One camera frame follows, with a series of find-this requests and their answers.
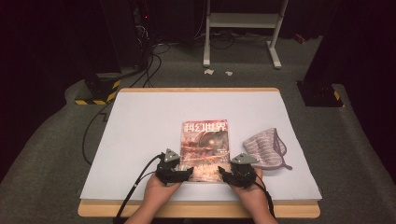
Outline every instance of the metal device on hand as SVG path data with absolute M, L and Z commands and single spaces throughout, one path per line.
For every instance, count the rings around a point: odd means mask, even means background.
M 178 183 L 189 180 L 194 168 L 191 167 L 186 171 L 176 171 L 175 168 L 180 163 L 180 157 L 176 152 L 168 148 L 166 149 L 166 153 L 162 153 L 160 155 L 160 159 L 161 161 L 157 165 L 155 175 L 165 185 L 168 183 Z
M 251 163 L 258 162 L 257 159 L 246 153 L 241 153 L 231 160 L 231 173 L 226 172 L 219 166 L 219 172 L 224 182 L 241 188 L 248 188 L 256 180 L 256 172 Z

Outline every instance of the pink fabric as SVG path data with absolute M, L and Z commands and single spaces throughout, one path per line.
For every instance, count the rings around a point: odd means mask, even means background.
M 287 148 L 277 135 L 276 128 L 265 130 L 250 137 L 243 145 L 250 156 L 259 160 L 258 163 L 254 163 L 252 166 L 263 170 L 275 170 L 280 167 L 292 169 L 291 166 L 285 163 L 283 158 Z

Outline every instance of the magazine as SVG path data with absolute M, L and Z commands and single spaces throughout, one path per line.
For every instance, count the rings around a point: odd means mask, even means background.
M 219 166 L 231 170 L 227 120 L 184 121 L 179 170 L 194 167 L 189 181 L 222 182 Z

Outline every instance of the wooden board edge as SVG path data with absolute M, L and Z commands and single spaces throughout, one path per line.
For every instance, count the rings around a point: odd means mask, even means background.
M 78 214 L 81 217 L 114 217 L 122 201 L 81 200 Z M 140 202 L 127 203 L 121 216 L 129 217 Z M 316 218 L 320 216 L 317 201 L 274 202 L 276 217 Z M 211 217 L 243 218 L 250 214 L 240 202 L 170 202 L 156 217 Z
M 277 91 L 277 88 L 123 88 L 120 92 L 220 92 L 220 91 Z

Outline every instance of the white board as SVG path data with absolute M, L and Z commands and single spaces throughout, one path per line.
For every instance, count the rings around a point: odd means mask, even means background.
M 304 152 L 279 91 L 127 92 L 120 91 L 87 177 L 81 199 L 123 200 L 146 164 L 171 148 L 180 151 L 184 120 L 227 119 L 231 158 L 246 152 L 243 141 L 276 128 L 288 148 L 292 170 L 264 171 L 274 201 L 320 200 Z M 148 168 L 155 171 L 159 160 Z M 131 200 L 142 200 L 148 178 Z M 224 183 L 183 183 L 172 201 L 236 201 Z

